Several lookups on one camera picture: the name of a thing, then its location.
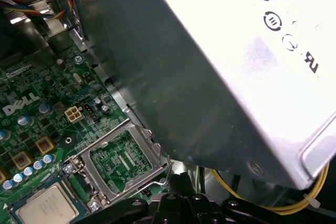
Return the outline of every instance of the chip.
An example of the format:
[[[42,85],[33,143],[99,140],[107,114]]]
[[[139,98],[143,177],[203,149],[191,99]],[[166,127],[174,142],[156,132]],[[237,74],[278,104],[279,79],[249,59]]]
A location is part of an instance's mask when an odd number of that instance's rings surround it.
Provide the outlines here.
[[[106,96],[106,97],[104,97],[104,101],[109,102],[109,101],[111,101],[111,98],[109,96]]]
[[[46,154],[48,152],[51,152],[55,148],[54,143],[47,136],[42,137],[35,144],[42,154]]]
[[[28,135],[27,132],[23,132],[23,133],[20,133],[20,134],[19,134],[19,137],[20,137],[20,139],[21,139],[22,141],[25,141],[25,140],[27,140],[27,139],[29,138],[29,135]]]
[[[25,151],[20,152],[16,156],[13,157],[13,162],[19,170],[23,170],[27,166],[33,163],[32,157],[26,153]]]
[[[39,148],[36,146],[35,143],[31,147],[29,147],[28,150],[29,150],[29,153],[31,153],[33,156],[35,156],[36,154],[39,154],[40,152]]]
[[[58,137],[59,137],[59,134],[58,134],[57,131],[54,131],[54,132],[52,132],[52,133],[50,134],[50,138],[53,139],[53,140],[55,140],[55,139],[58,138]]]
[[[62,86],[64,87],[64,86],[68,85],[70,82],[68,81],[68,79],[64,78],[64,79],[62,79],[62,80],[60,81],[60,83],[61,83]]]
[[[53,125],[49,125],[46,127],[46,130],[48,134],[50,135],[52,132],[56,131],[55,127]]]
[[[11,214],[21,224],[74,223],[85,217],[82,204],[58,176],[15,202]]]
[[[43,118],[43,119],[41,120],[41,124],[42,124],[43,126],[47,126],[49,123],[50,123],[50,122],[49,122],[49,120],[48,120],[47,118]]]
[[[3,148],[1,145],[0,145],[0,155],[4,154],[5,153],[5,148]]]

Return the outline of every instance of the green circuit board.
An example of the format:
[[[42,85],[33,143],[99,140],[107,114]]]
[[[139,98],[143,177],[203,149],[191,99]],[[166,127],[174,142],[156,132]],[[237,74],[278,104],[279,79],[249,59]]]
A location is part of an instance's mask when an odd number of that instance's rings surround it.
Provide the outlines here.
[[[17,165],[15,157],[19,153],[28,157],[29,166],[41,160],[45,153],[36,142],[44,137],[52,142],[53,148],[48,154],[53,154],[56,159],[12,189],[5,190],[0,186],[0,223],[15,223],[10,215],[11,205],[57,174],[69,156],[80,152],[126,119],[94,68],[84,58],[78,63],[77,56],[83,58],[72,43],[58,52],[55,62],[44,69],[36,68],[25,59],[5,70],[0,66],[0,131],[6,133],[0,140],[0,180],[3,177],[11,179],[26,167]],[[107,112],[95,103],[96,98],[108,107]],[[74,106],[83,116],[76,123],[70,122],[65,115],[67,109]],[[92,159],[98,169],[101,166],[102,176],[114,190],[121,191],[128,179],[152,168],[127,133],[108,148],[111,153],[96,150],[92,152]],[[99,156],[100,152],[111,158],[112,172],[105,170],[107,160]],[[74,192],[87,203],[89,194],[81,188],[76,177],[71,175],[68,180]]]
[[[90,157],[104,182],[116,194],[125,189],[127,181],[152,169],[128,131],[122,132],[104,148],[91,151]]]

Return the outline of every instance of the electronic component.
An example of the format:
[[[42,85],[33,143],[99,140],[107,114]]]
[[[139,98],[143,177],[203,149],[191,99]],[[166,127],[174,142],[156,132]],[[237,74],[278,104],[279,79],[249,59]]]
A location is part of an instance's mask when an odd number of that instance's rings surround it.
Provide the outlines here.
[[[95,90],[95,92],[99,92],[103,89],[103,87],[100,84],[92,84],[91,87]]]
[[[102,107],[101,107],[101,112],[102,113],[104,113],[104,114],[106,114],[107,112],[109,112],[109,107],[107,106],[107,105],[103,105]]]
[[[39,139],[37,142],[36,142],[36,146],[38,147],[38,149],[40,150],[40,152],[42,154],[46,154],[48,152],[51,152],[54,148],[55,148],[55,145],[54,143],[52,142],[52,140],[47,137],[47,136],[44,136],[42,137],[41,139]]]
[[[35,161],[33,164],[33,168],[35,170],[41,170],[44,167],[45,167],[45,163],[43,163],[41,160]]]
[[[90,83],[91,81],[94,81],[94,78],[90,72],[86,72],[83,74],[84,80],[86,80],[87,83]]]
[[[5,153],[5,148],[3,148],[2,145],[0,145],[0,155],[2,155],[3,153]]]
[[[33,159],[28,153],[22,151],[13,157],[13,162],[19,170],[23,170],[33,163]]]
[[[47,118],[43,118],[43,119],[41,119],[41,124],[43,125],[43,126],[47,126],[49,123],[50,123],[50,121],[47,119]]]
[[[67,111],[64,112],[64,114],[67,116],[69,122],[71,123],[77,123],[84,118],[84,116],[76,106],[69,108]]]
[[[3,167],[0,167],[0,184],[2,184],[7,179],[9,179],[8,172]]]
[[[23,174],[26,176],[26,177],[29,177],[31,176],[32,174],[34,174],[35,170],[34,168],[32,168],[31,166],[28,166],[26,167],[24,170],[23,170]]]
[[[67,224],[86,214],[61,177],[44,183],[38,191],[14,203],[11,213],[17,222],[24,224],[45,224],[51,220]]]
[[[143,195],[146,195],[147,197],[151,197],[151,196],[152,196],[152,192],[151,192],[148,188],[143,189],[143,190],[141,191],[141,193],[142,193]]]
[[[70,82],[68,81],[67,78],[63,78],[63,79],[60,81],[60,83],[61,83],[61,85],[62,85],[63,87],[65,87],[66,85],[69,85],[69,84],[70,84]]]
[[[66,70],[66,68],[67,68],[67,65],[65,64],[65,61],[63,59],[57,59],[56,60],[56,65],[62,71]]]
[[[50,86],[55,85],[55,80],[51,76],[45,76],[44,81],[47,82]]]
[[[27,132],[22,132],[19,134],[19,137],[22,141],[26,141],[29,138],[29,135]]]
[[[48,135],[52,135],[52,133],[55,132],[56,129],[52,124],[50,124],[46,127],[46,131],[48,132]]]
[[[13,187],[17,186],[17,184],[12,180],[6,180],[3,184],[2,184],[2,188],[4,190],[11,190]]]
[[[17,119],[17,124],[21,126],[30,126],[34,123],[34,119],[29,115],[21,115]]]
[[[74,73],[72,76],[74,77],[74,80],[75,80],[78,84],[82,84],[82,83],[83,83],[83,80],[82,80],[82,78],[80,77],[79,74]]]
[[[104,102],[109,102],[111,101],[111,97],[109,95],[104,97]]]
[[[17,173],[14,175],[13,177],[13,181],[15,183],[21,183],[24,179],[26,178],[26,176],[24,175],[24,173]]]
[[[103,102],[98,97],[94,99],[94,104],[99,109],[103,106]]]
[[[54,162],[56,159],[54,154],[48,154],[43,156],[43,162],[47,165]]]
[[[38,111],[41,114],[50,114],[52,112],[52,107],[48,102],[41,103],[38,107]]]
[[[89,113],[90,117],[92,118],[92,120],[94,122],[98,122],[99,121],[99,118],[98,118],[97,114],[95,113],[95,111],[93,110],[93,108],[90,105],[88,105],[86,103],[86,104],[84,104],[83,107]]]
[[[65,110],[65,107],[61,102],[57,102],[53,108],[57,113],[63,112]]]
[[[11,137],[11,133],[8,130],[0,130],[0,141],[8,140]]]

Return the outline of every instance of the screw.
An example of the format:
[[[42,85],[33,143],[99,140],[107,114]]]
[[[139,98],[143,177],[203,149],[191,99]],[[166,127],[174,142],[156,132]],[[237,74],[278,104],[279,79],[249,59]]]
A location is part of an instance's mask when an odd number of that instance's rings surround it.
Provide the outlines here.
[[[229,201],[229,205],[230,205],[230,206],[233,206],[233,207],[236,207],[236,206],[238,206],[238,202],[235,201],[235,200],[230,200],[230,201]]]
[[[75,56],[76,64],[81,64],[83,62],[83,57],[81,55]]]
[[[260,166],[254,162],[249,161],[247,163],[248,168],[256,175],[263,177],[264,171],[260,168]]]
[[[202,198],[202,195],[196,194],[196,195],[194,195],[193,198],[196,199],[196,200],[200,200]]]
[[[90,209],[92,212],[97,211],[99,208],[100,208],[100,205],[96,201],[92,202],[90,205]]]
[[[176,197],[175,197],[175,195],[170,194],[170,195],[167,196],[167,199],[176,199]]]
[[[66,174],[70,174],[72,173],[73,171],[75,170],[74,166],[72,164],[68,164],[66,165],[64,168],[63,168],[63,171],[66,173]]]
[[[132,203],[132,206],[139,206],[139,205],[141,205],[141,202],[137,200]]]
[[[296,39],[291,34],[286,34],[282,38],[282,43],[289,51],[294,51],[298,48],[298,43]]]

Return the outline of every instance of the capacitor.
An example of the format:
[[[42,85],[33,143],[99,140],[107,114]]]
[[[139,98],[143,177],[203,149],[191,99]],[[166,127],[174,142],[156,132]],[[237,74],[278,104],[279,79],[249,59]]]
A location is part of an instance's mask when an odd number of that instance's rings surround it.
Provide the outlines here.
[[[51,162],[55,161],[55,155],[54,154],[47,154],[43,157],[43,162],[45,164],[50,164]]]
[[[101,108],[103,106],[103,102],[98,97],[94,99],[94,104],[98,108]]]
[[[16,183],[13,180],[6,180],[3,184],[2,184],[2,188],[4,188],[5,190],[10,190],[13,187],[16,186]]]
[[[65,64],[65,61],[62,59],[57,59],[56,60],[56,65],[60,70],[65,70],[67,68],[67,65]]]
[[[44,81],[48,82],[49,85],[55,85],[55,80],[51,76],[44,76]]]
[[[17,119],[17,123],[21,126],[30,126],[34,123],[34,119],[29,115],[21,115]]]
[[[7,140],[11,137],[11,133],[8,130],[0,130],[0,140]]]
[[[50,114],[52,112],[52,106],[48,102],[41,103],[38,107],[38,111],[41,114]]]
[[[31,176],[32,174],[34,174],[35,170],[34,168],[28,166],[23,170],[23,174],[27,177]]]
[[[33,164],[35,170],[41,170],[43,167],[45,167],[45,164],[41,160],[35,161]]]
[[[101,112],[104,113],[104,114],[106,114],[106,113],[109,111],[109,109],[110,109],[110,108],[109,108],[107,105],[104,104],[104,105],[101,107]]]
[[[17,173],[14,175],[13,181],[15,183],[21,183],[25,178],[26,176],[23,173]]]
[[[72,76],[74,77],[74,80],[75,80],[78,84],[82,84],[82,83],[83,83],[83,80],[82,80],[82,78],[80,77],[79,74],[74,73]]]

